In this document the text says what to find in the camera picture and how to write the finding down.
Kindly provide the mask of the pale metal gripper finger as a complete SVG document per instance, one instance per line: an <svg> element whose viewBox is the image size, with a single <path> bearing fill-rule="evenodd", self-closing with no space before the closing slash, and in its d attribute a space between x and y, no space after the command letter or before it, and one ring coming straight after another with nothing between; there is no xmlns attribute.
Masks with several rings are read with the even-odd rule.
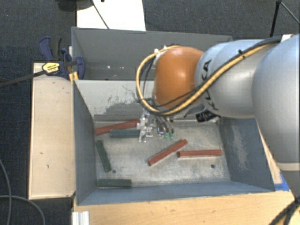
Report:
<svg viewBox="0 0 300 225"><path fill-rule="evenodd" d="M146 117L141 117L139 122L136 125L136 128L141 132L141 133L146 133L147 129L147 118Z"/></svg>
<svg viewBox="0 0 300 225"><path fill-rule="evenodd" d="M140 129L139 142L145 142L147 138L153 137L153 126L144 126Z"/></svg>

